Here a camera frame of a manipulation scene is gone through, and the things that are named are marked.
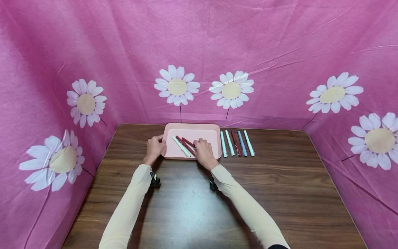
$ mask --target long sleeve shirt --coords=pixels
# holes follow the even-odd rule
[[[133,174],[123,198],[112,214],[99,243],[99,249],[126,249],[135,225],[142,201],[151,183],[151,167],[141,164]],[[253,197],[235,181],[222,165],[211,174],[218,189],[231,199],[250,230],[257,236],[263,248],[288,248],[275,221]]]

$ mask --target blue pen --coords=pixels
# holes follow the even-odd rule
[[[242,139],[242,135],[240,134],[240,131],[238,131],[238,136],[239,136],[240,146],[242,147],[243,156],[247,157],[248,153],[246,152],[246,147],[245,147],[245,144],[243,143],[243,139]]]

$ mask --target left hand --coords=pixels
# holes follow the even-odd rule
[[[163,135],[152,137],[146,143],[146,156],[144,157],[144,164],[152,166],[156,159],[160,156],[164,148],[166,148],[166,141],[162,140]]]

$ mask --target wooden table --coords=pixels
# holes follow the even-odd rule
[[[98,248],[147,140],[163,130],[118,127],[63,248]],[[366,248],[306,133],[249,129],[248,135],[256,156],[228,156],[220,164],[272,216],[292,249]],[[261,248],[232,203],[210,189],[210,174],[196,161],[160,157],[153,171],[162,186],[146,194],[129,248]]]

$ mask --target daisy print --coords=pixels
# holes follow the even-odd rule
[[[214,93],[210,99],[218,100],[217,106],[224,109],[242,106],[243,102],[249,100],[246,94],[254,91],[254,80],[248,80],[248,77],[249,74],[243,71],[237,71],[235,76],[231,72],[220,75],[220,81],[214,81],[213,86],[209,88],[209,91]]]
[[[78,146],[74,132],[65,130],[62,141],[49,136],[44,145],[31,146],[26,153],[32,160],[20,164],[20,170],[35,171],[25,179],[31,190],[39,191],[51,185],[51,191],[59,190],[68,181],[73,184],[82,173],[83,149]]]
[[[98,95],[103,88],[97,86],[97,82],[90,80],[88,84],[84,79],[72,83],[74,91],[67,91],[68,105],[72,106],[70,116],[73,123],[80,123],[80,128],[86,125],[93,126],[94,122],[100,121],[100,115],[105,108],[105,96]]]
[[[360,154],[359,160],[366,165],[384,170],[391,169],[391,160],[398,164],[398,119],[389,112],[382,119],[371,113],[359,118],[361,126],[351,127],[356,137],[350,137],[351,151]]]
[[[348,75],[345,72],[337,78],[331,76],[326,85],[320,85],[315,91],[312,91],[310,96],[313,99],[306,103],[311,105],[308,111],[317,113],[322,110],[322,113],[328,113],[332,110],[332,112],[338,113],[341,107],[349,111],[352,106],[359,105],[359,100],[355,95],[363,93],[363,87],[352,86],[359,77],[355,75],[348,77]]]
[[[183,67],[176,68],[169,65],[167,70],[160,70],[163,78],[157,78],[155,89],[161,91],[159,96],[167,98],[167,103],[174,103],[175,106],[188,104],[188,100],[193,100],[193,93],[198,93],[199,82],[193,81],[195,75],[189,73],[185,75]]]

